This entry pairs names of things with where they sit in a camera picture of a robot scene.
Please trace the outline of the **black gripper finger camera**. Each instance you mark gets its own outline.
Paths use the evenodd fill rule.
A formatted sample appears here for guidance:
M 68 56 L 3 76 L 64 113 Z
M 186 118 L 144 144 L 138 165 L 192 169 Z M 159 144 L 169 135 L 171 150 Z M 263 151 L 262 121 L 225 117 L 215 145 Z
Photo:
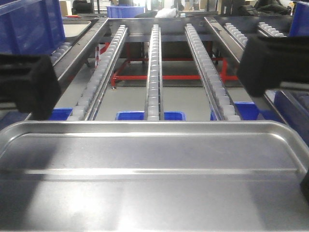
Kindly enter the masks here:
M 12 102 L 21 113 L 47 120 L 61 96 L 48 55 L 0 55 L 0 102 Z
M 237 76 L 253 97 L 261 97 L 270 89 L 308 90 L 308 36 L 251 37 Z
M 307 203 L 309 203 L 309 171 L 307 171 L 306 175 L 302 179 L 300 183 L 300 188 L 303 196 L 305 197 Z

